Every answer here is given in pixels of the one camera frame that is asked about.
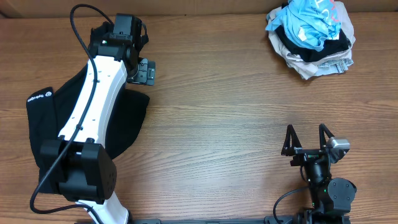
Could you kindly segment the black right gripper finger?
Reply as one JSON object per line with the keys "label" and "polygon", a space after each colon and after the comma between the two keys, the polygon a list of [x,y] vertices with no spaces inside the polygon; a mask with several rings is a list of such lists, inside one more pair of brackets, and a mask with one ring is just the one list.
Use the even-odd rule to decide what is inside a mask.
{"label": "black right gripper finger", "polygon": [[320,148],[323,149],[326,146],[326,136],[332,138],[335,135],[326,127],[325,124],[319,125],[319,138],[320,138]]}
{"label": "black right gripper finger", "polygon": [[282,156],[294,156],[298,151],[302,150],[302,145],[298,139],[294,127],[289,124],[285,135],[284,145],[282,146]]}

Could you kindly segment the light blue t-shirt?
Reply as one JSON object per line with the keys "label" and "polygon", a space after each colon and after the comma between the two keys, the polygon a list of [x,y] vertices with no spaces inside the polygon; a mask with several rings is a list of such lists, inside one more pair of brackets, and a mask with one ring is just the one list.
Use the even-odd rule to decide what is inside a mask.
{"label": "light blue t-shirt", "polygon": [[266,30],[278,27],[295,45],[320,52],[325,41],[340,38],[341,22],[334,0],[289,0],[268,22]]}

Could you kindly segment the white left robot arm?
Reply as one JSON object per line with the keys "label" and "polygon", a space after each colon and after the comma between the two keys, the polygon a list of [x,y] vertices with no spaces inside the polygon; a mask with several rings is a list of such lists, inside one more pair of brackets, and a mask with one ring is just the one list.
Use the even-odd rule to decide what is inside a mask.
{"label": "white left robot arm", "polygon": [[106,136],[125,85],[154,85],[155,62],[139,55],[149,38],[138,17],[117,14],[110,24],[111,31],[84,47],[89,57],[85,81],[71,115],[56,138],[40,148],[45,174],[30,199],[34,212],[39,190],[49,184],[52,193],[72,202],[61,210],[84,208],[94,223],[133,222],[114,191],[117,154],[107,150]]}

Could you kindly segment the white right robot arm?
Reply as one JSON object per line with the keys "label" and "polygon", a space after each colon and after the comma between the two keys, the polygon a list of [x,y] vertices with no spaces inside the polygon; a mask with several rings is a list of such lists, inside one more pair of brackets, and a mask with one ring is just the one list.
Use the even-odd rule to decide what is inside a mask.
{"label": "white right robot arm", "polygon": [[350,143],[345,138],[338,138],[324,125],[319,125],[320,147],[304,149],[299,141],[294,127],[287,126],[283,156],[291,156],[290,165],[300,168],[301,178],[307,183],[305,187],[283,194],[275,202],[273,216],[277,223],[276,207],[288,195],[309,190],[312,207],[303,208],[289,218],[289,223],[349,223],[347,214],[351,211],[351,203],[357,193],[357,188],[351,181],[343,178],[333,178],[331,165],[336,164],[348,153]]}

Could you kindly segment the beige folded garment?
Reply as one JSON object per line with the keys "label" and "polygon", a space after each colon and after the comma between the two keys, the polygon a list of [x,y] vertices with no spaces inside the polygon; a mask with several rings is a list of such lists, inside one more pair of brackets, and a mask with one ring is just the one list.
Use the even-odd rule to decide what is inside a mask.
{"label": "beige folded garment", "polygon": [[316,62],[304,62],[299,55],[292,54],[289,51],[289,49],[282,43],[282,41],[277,36],[276,31],[268,32],[268,38],[275,52],[286,61],[288,67],[294,68],[305,80],[308,80],[312,77],[319,77],[315,75],[315,73],[318,71],[318,66],[326,61],[338,60],[342,58],[352,59],[351,49],[356,41],[356,38],[354,36],[354,27],[348,16],[348,12],[345,8],[344,3],[341,1],[336,1],[335,6],[339,17],[343,20],[341,23],[341,31],[344,32],[347,36],[348,50],[332,54]]}

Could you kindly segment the grey patterned folded garment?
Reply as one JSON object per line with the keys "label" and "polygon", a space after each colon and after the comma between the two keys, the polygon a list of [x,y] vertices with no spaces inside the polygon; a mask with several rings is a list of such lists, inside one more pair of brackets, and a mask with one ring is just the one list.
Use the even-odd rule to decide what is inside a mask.
{"label": "grey patterned folded garment", "polygon": [[338,60],[329,60],[318,66],[316,76],[331,75],[336,73],[345,73],[348,68],[354,64],[350,58],[342,58]]}

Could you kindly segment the black folded garment on pile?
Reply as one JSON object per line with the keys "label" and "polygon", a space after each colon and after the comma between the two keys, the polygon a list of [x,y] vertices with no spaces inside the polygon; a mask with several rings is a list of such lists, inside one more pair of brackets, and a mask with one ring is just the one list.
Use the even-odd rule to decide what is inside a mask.
{"label": "black folded garment on pile", "polygon": [[316,50],[301,48],[290,41],[282,27],[276,28],[276,33],[282,43],[289,49],[292,54],[299,55],[304,62],[316,62],[329,55],[348,50],[348,39],[344,32],[340,30],[340,38],[338,40],[327,40],[324,43],[324,49],[320,52]]}

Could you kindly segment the black shirt with logo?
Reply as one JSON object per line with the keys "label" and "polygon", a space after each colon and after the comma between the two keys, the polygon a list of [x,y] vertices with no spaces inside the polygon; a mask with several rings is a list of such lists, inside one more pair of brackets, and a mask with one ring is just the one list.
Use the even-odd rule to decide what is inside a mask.
{"label": "black shirt with logo", "polygon": [[[56,139],[61,128],[72,114],[83,83],[87,67],[83,67],[60,89],[51,86],[32,93],[26,101],[29,139],[41,179],[46,170],[40,157],[44,140]],[[129,148],[141,130],[149,96],[134,90],[121,90],[112,110],[106,130],[105,149],[114,159]]]}

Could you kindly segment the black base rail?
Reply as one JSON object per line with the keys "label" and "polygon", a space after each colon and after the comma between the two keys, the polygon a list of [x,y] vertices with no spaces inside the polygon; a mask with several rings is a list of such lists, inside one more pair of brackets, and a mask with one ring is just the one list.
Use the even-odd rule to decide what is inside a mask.
{"label": "black base rail", "polygon": [[[278,218],[283,224],[299,223],[297,218],[294,216],[281,216]],[[95,223],[94,221],[89,222],[77,222],[79,224]],[[137,219],[128,221],[132,224],[277,224],[273,216],[266,216],[264,218],[239,218],[239,219],[209,219],[209,220],[160,220],[160,219]],[[344,217],[342,221],[326,221],[320,220],[312,223],[344,223],[351,224],[349,217]]]}

